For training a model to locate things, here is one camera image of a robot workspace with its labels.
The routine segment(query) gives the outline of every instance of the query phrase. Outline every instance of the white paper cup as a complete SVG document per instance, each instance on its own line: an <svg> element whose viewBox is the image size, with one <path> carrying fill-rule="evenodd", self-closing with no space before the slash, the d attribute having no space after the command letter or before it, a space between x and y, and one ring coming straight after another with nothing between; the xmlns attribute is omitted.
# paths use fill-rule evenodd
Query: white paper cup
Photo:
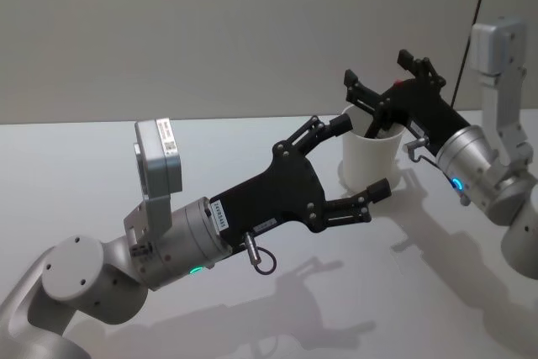
<svg viewBox="0 0 538 359"><path fill-rule="evenodd" d="M368 185L387 178L391 187L394 187L394 157L405 128L400 124L393 124L388 132L380 134L382 139L368 139L363 135L372 123L372 116L355 105L347 107L344 114L349 115L353 124L353 130L343 134L342 139L342 168L346 186L359 193Z"/></svg>

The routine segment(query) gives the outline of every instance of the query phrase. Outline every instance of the green led light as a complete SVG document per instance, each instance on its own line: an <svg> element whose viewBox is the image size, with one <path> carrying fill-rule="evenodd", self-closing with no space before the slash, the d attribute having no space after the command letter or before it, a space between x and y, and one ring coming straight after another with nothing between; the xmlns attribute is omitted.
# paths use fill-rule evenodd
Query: green led light
<svg viewBox="0 0 538 359"><path fill-rule="evenodd" d="M189 273L193 275L194 273L202 271L202 270L203 270L203 267L196 267L196 268L191 269Z"/></svg>

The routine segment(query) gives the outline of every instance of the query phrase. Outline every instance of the cup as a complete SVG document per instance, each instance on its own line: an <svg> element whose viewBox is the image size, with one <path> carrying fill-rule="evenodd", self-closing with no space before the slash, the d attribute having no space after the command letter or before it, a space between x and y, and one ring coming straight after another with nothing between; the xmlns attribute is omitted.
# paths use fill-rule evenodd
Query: cup
<svg viewBox="0 0 538 359"><path fill-rule="evenodd" d="M372 123L372 116L355 105L344 110L353 130L343 134L344 158L342 162L345 185L354 193L383 178L394 187L396 167L394 158L398 151L405 127L393 124L388 131L382 131L377 139L364 137Z"/></svg>

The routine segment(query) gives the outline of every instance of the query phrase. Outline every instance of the label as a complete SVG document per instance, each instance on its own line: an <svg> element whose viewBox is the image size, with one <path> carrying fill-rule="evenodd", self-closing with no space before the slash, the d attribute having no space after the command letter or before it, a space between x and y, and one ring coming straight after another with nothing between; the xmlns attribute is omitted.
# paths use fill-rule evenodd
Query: label
<svg viewBox="0 0 538 359"><path fill-rule="evenodd" d="M226 214L224 213L224 208L220 199L218 201L211 203L211 212L214 217L214 223L217 225L217 230L222 231L229 228L228 220L226 219Z"/></svg>
<svg viewBox="0 0 538 359"><path fill-rule="evenodd" d="M419 127L419 125L418 125L416 122L411 121L411 124L409 125L409 128L410 128L416 135L418 135L420 138L424 138L425 132L422 130L422 128Z"/></svg>
<svg viewBox="0 0 538 359"><path fill-rule="evenodd" d="M272 218L257 225L253 230L255 233L261 233L262 231L269 230L270 228L275 227L276 225L277 225L277 220L275 218Z"/></svg>
<svg viewBox="0 0 538 359"><path fill-rule="evenodd" d="M158 119L157 128L159 128L159 136L161 137L162 149L165 155L177 153L176 139L171 131L170 120L168 118Z"/></svg>

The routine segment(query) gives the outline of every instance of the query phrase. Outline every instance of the robotic arm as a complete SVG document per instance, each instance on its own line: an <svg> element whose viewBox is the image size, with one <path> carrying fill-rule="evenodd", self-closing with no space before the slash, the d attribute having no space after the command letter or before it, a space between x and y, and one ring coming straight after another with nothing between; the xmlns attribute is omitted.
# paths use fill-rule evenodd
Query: robotic arm
<svg viewBox="0 0 538 359"><path fill-rule="evenodd" d="M251 264L272 273L276 259L256 237L297 220L313 232L369 222L368 204L390 196L387 180L351 198L327 201L306 155L351 130L347 115L312 117L272 148L262 174L213 198L171 211L182 190L181 162L168 119L135 125L142 202L125 218L125 236L109 243L75 235L47 251L0 306L0 358L90 359L61 335L79 310L107 324L132 318L157 290L247 250ZM260 251L273 260L264 271Z"/></svg>
<svg viewBox="0 0 538 359"><path fill-rule="evenodd" d="M417 138L404 146L409 158L437 166L460 195L495 224L509 227L501 250L508 264L538 279L538 189L528 171L532 147L520 123L521 86L525 78L525 25L516 18L475 24L471 65L483 89L483 124L470 125L440 96L446 81L424 58L401 50L398 64L414 78L383 94L345 73L347 101L372 115L366 137L400 123ZM436 163L415 152L425 147Z"/></svg>

